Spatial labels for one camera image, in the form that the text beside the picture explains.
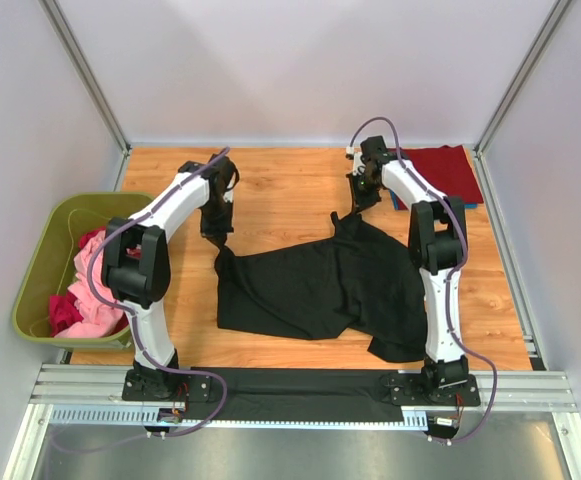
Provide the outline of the black t shirt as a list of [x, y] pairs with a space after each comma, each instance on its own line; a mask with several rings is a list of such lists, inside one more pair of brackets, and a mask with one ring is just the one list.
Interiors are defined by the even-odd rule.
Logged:
[[222, 247], [218, 326], [302, 340], [354, 329], [386, 362], [423, 360], [424, 287], [408, 248], [358, 214], [330, 218], [334, 232], [323, 240], [246, 256]]

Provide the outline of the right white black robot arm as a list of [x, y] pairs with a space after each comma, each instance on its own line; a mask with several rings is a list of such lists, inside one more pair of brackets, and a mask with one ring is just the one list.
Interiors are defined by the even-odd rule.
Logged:
[[436, 396], [465, 385], [469, 366], [459, 314], [459, 280], [467, 255], [463, 201], [433, 187], [381, 136], [367, 138], [360, 148], [349, 145], [345, 154], [353, 162], [347, 178], [355, 213], [374, 206], [381, 188], [394, 192], [410, 212], [408, 250], [423, 282], [427, 317], [420, 389]]

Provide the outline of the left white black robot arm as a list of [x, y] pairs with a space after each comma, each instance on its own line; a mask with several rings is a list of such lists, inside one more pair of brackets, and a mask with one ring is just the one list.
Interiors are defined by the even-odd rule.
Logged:
[[191, 375], [178, 371], [163, 299], [171, 282], [169, 241], [201, 212], [201, 236], [222, 247], [233, 232], [233, 189], [239, 172], [228, 148], [206, 164], [189, 161], [150, 204], [128, 218], [114, 217], [103, 241], [101, 283], [128, 319], [135, 344], [122, 398], [180, 401]]

